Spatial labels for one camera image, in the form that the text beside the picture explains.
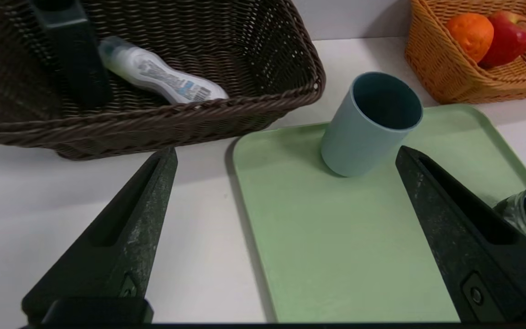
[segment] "bottle label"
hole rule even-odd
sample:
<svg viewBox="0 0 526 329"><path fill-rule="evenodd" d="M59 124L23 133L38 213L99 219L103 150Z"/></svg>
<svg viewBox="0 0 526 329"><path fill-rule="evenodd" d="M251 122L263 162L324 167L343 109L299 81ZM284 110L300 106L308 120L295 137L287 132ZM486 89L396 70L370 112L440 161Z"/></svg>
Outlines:
<svg viewBox="0 0 526 329"><path fill-rule="evenodd" d="M140 75L156 79L169 85L180 96L190 100L190 102L202 102L207 100L212 93L211 90L206 87L202 87L190 80L181 79L180 77L168 73L151 60L142 60L137 68L140 71Z"/></svg>

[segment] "orange wicker basket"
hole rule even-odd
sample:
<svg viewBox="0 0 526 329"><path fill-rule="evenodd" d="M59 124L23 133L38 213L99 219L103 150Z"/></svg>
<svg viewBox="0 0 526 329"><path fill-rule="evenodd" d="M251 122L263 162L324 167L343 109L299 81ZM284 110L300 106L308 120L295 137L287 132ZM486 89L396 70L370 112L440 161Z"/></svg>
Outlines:
<svg viewBox="0 0 526 329"><path fill-rule="evenodd" d="M411 0L413 19L405 59L441 104L487 103L526 98L526 53L515 62L484 70L449 35L445 24L466 12L499 10L526 16L526 0Z"/></svg>

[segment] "green tray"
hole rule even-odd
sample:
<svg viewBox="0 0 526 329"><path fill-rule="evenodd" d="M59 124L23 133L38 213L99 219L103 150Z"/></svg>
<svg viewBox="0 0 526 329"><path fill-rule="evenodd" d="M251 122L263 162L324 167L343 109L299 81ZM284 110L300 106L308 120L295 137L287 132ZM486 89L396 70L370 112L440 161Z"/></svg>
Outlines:
<svg viewBox="0 0 526 329"><path fill-rule="evenodd" d="M395 167L336 177L326 124L251 133L234 165L279 322L459 321ZM425 110L406 145L488 204L526 188L526 168L471 106Z"/></svg>

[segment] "orange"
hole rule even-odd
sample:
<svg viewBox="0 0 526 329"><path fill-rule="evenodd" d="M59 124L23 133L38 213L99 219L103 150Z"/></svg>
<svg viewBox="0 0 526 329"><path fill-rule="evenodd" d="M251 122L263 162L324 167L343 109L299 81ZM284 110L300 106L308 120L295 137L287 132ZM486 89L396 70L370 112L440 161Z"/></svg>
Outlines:
<svg viewBox="0 0 526 329"><path fill-rule="evenodd" d="M449 34L475 62L480 62L490 49L494 27L488 18L477 13L465 13L450 19Z"/></svg>

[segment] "cup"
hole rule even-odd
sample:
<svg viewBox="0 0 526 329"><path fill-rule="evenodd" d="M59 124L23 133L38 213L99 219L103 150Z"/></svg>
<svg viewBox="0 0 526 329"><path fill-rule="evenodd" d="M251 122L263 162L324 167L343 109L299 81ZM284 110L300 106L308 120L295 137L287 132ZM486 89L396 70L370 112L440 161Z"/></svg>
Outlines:
<svg viewBox="0 0 526 329"><path fill-rule="evenodd" d="M406 83L385 73L359 75L326 129L322 158L336 174L364 175L398 148L422 117L423 106Z"/></svg>

